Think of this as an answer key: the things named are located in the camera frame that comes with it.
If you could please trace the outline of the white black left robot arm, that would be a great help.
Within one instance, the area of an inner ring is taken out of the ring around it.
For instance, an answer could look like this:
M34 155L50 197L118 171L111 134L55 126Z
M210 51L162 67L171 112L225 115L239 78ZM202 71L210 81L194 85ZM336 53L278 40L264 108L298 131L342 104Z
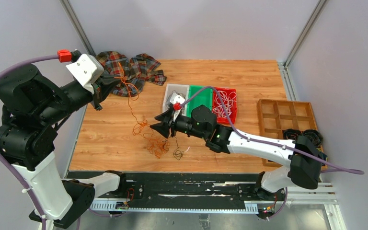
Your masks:
M52 220L68 228L93 200L106 193L127 194L126 176L108 170L90 179L62 179L55 163L54 140L72 113L92 104L101 110L109 94L109 82L98 79L90 92L74 80L58 87L33 64L14 67L0 80L2 125L0 156L21 176L26 191L36 201L29 218Z

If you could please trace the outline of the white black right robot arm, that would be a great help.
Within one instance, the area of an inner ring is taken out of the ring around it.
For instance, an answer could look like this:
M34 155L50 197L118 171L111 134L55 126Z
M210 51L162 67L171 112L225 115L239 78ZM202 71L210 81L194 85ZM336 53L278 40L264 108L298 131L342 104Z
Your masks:
M304 136L286 140L247 134L218 124L216 115L204 105L193 109L189 117L171 107L155 119L158 123L150 128L165 138L180 132L203 139L206 147L216 153L247 154L280 164L280 168L260 174L254 187L259 199L266 200L288 186L310 190L318 187L322 169L320 152Z

